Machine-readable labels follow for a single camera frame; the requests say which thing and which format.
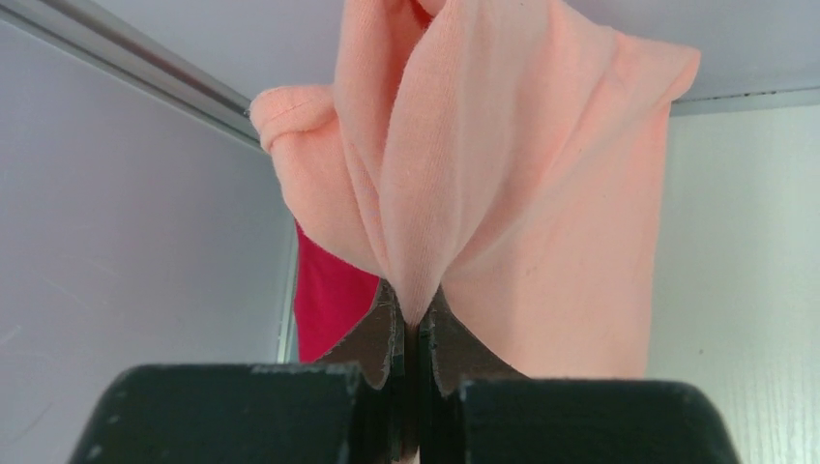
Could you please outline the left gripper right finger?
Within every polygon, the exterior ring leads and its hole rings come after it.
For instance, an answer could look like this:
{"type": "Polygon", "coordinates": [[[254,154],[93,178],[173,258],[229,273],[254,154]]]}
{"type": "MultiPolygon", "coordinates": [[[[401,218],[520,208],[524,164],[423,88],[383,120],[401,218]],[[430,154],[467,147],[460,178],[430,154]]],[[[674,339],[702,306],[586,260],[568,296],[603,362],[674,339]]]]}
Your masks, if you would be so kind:
{"type": "Polygon", "coordinates": [[[424,463],[736,463],[717,407],[681,382],[529,378],[437,293],[419,331],[424,463]]]}

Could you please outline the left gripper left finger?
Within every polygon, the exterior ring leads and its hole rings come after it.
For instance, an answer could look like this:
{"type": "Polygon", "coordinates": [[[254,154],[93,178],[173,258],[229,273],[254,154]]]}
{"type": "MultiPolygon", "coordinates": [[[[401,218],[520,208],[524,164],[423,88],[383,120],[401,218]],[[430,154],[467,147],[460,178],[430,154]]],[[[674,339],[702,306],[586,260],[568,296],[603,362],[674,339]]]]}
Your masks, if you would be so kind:
{"type": "Polygon", "coordinates": [[[305,363],[154,363],[121,372],[72,463],[399,463],[403,323],[381,282],[366,316],[305,363]]]}

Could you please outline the salmon pink t shirt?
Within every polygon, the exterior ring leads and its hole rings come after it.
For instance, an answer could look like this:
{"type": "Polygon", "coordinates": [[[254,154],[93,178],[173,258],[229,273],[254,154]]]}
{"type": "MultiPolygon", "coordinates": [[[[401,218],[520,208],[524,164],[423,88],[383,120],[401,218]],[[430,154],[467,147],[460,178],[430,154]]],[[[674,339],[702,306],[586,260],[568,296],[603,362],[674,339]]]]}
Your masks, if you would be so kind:
{"type": "Polygon", "coordinates": [[[348,1],[333,83],[249,118],[306,235],[408,324],[442,291],[523,374],[638,378],[669,114],[699,63],[562,1],[348,1]]]}

